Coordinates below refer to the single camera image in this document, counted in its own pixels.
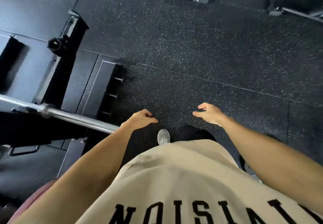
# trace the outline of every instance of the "floor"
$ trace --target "floor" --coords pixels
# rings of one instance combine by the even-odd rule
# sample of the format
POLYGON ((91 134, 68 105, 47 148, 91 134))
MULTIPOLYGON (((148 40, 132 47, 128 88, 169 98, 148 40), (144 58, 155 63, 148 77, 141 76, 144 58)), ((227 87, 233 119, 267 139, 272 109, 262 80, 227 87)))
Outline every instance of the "floor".
MULTIPOLYGON (((143 108, 159 119, 133 134, 123 164, 156 146, 160 128, 174 134, 183 124, 207 129, 237 160, 221 128, 192 116, 209 102, 323 165, 323 25, 269 16, 266 2, 0 0, 0 30, 29 46, 31 61, 48 59, 45 41, 60 34, 69 9, 81 14, 89 30, 69 94, 82 95, 98 58, 113 58, 127 73, 109 122, 120 124, 143 108)), ((65 97, 64 109, 75 112, 72 98, 65 97)), ((52 168, 48 180, 58 172, 52 168)))

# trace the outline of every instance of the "white shoe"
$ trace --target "white shoe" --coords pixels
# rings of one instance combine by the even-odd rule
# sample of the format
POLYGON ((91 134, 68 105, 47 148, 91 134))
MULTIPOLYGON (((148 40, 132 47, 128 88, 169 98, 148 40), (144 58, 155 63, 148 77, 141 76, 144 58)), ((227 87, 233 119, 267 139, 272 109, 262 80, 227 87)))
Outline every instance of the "white shoe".
POLYGON ((159 145, 171 143, 171 136, 166 129, 162 129, 158 132, 157 141, 159 145))

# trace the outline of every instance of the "person's left hand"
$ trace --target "person's left hand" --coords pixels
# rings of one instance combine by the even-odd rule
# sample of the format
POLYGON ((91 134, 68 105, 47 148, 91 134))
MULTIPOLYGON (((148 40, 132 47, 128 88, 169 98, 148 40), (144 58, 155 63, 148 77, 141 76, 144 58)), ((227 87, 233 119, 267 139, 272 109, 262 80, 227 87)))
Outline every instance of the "person's left hand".
POLYGON ((146 127, 151 123, 158 123, 158 120, 152 117, 151 112, 144 109, 142 111, 135 112, 126 122, 121 124, 120 128, 127 126, 132 130, 137 130, 146 127))

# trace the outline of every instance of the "hand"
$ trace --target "hand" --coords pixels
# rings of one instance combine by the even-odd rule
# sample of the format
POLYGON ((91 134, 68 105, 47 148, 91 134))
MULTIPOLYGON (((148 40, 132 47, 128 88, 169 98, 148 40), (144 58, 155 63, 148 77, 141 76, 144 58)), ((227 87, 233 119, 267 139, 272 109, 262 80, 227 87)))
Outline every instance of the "hand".
POLYGON ((126 122, 123 122, 120 127, 128 126, 132 130, 137 130, 146 127, 151 123, 158 123, 158 120, 152 117, 151 112, 144 109, 142 111, 135 112, 126 122))
POLYGON ((211 124, 217 124, 222 127, 222 121, 228 119, 228 117, 215 105, 205 102, 199 105, 197 108, 203 109, 204 112, 193 112, 193 115, 202 118, 211 124))

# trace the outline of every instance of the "person's left arm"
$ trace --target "person's left arm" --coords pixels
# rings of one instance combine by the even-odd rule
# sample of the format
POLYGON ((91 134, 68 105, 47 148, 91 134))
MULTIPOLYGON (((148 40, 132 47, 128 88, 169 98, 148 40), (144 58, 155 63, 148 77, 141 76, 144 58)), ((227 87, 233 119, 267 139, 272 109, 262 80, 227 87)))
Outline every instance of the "person's left arm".
POLYGON ((144 109, 84 154, 13 224, 72 224, 110 186, 120 168, 132 132, 158 120, 144 109))

